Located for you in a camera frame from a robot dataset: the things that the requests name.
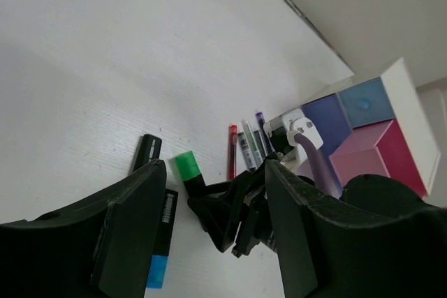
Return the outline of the white drawer organizer box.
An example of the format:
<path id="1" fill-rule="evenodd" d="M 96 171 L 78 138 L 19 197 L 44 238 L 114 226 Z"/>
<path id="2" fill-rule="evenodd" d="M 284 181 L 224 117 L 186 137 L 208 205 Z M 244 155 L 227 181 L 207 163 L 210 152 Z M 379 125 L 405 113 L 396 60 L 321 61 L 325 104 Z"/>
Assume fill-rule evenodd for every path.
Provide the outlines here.
<path id="1" fill-rule="evenodd" d="M 380 75 L 350 77 L 302 105 L 317 127 L 321 151 L 339 189 L 361 174 L 431 193 L 441 151 L 403 59 Z"/>

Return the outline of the pink highlighter marker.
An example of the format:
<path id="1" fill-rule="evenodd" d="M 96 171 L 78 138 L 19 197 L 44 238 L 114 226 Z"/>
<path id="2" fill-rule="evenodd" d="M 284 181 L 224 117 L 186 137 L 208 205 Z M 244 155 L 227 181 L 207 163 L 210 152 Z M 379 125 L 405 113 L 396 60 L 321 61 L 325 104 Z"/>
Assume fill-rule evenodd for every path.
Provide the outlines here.
<path id="1" fill-rule="evenodd" d="M 152 135 L 144 134 L 140 137 L 138 146 L 133 156 L 129 174 L 134 173 L 153 159 L 159 159 L 161 154 L 162 139 Z"/>

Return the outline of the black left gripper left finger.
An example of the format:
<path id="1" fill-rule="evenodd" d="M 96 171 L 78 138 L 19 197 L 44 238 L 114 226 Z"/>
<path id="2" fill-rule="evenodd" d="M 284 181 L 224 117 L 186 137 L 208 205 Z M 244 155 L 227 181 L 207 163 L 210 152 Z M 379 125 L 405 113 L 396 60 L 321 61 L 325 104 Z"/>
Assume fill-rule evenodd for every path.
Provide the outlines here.
<path id="1" fill-rule="evenodd" d="M 2 297 L 143 297 L 166 189 L 154 160 L 32 221 L 1 225 Z"/>

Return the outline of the pink drawer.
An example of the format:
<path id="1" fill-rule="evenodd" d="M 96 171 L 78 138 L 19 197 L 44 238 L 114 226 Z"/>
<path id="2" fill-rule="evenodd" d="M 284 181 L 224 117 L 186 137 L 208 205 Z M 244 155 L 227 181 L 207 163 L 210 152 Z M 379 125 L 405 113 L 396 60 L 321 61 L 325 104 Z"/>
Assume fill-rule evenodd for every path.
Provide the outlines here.
<path id="1" fill-rule="evenodd" d="M 343 187 L 362 174 L 396 179 L 425 197 L 427 191 L 397 120 L 355 128 L 329 156 Z"/>

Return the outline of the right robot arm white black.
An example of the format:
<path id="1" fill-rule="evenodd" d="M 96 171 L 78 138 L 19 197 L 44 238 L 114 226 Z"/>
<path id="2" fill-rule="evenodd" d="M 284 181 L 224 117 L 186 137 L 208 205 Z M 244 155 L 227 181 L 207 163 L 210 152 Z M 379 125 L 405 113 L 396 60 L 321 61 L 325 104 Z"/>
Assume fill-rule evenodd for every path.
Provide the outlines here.
<path id="1" fill-rule="evenodd" d="M 258 244 L 276 251 L 265 190 L 265 168 L 245 171 L 233 180 L 207 185 L 202 175 L 184 182 L 189 208 L 218 251 L 235 257 Z M 341 201 L 380 216 L 398 218 L 424 206 L 414 191 L 394 179 L 364 174 L 350 180 Z"/>

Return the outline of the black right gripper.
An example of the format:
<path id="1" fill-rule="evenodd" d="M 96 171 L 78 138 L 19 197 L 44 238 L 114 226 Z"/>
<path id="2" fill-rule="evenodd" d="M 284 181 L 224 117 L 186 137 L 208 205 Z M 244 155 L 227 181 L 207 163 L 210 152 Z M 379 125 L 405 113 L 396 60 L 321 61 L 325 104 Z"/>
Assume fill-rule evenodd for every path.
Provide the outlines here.
<path id="1" fill-rule="evenodd" d="M 217 250 L 229 248 L 239 258 L 258 244 L 274 253 L 277 245 L 265 190 L 265 166 L 245 171 L 232 181 L 189 186 L 187 204 Z"/>

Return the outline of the blue drawer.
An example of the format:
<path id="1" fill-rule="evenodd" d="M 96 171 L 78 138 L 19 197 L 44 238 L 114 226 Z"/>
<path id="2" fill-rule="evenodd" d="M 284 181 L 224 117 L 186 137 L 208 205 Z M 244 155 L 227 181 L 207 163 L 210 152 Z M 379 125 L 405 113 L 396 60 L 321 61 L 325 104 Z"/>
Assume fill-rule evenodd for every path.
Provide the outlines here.
<path id="1" fill-rule="evenodd" d="M 323 139 L 321 151 L 326 157 L 338 149 L 354 128 L 395 117 L 378 77 L 305 103 L 302 111 L 316 125 Z"/>

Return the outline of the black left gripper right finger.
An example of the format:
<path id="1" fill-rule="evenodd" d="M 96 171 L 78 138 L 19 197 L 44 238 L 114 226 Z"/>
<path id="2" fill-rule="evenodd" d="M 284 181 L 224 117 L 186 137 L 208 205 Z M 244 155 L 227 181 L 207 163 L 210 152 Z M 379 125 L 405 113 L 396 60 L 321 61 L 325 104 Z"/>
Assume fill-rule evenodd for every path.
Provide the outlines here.
<path id="1" fill-rule="evenodd" d="M 445 297 L 446 210 L 398 218 L 320 191 L 276 161 L 265 187 L 287 297 Z"/>

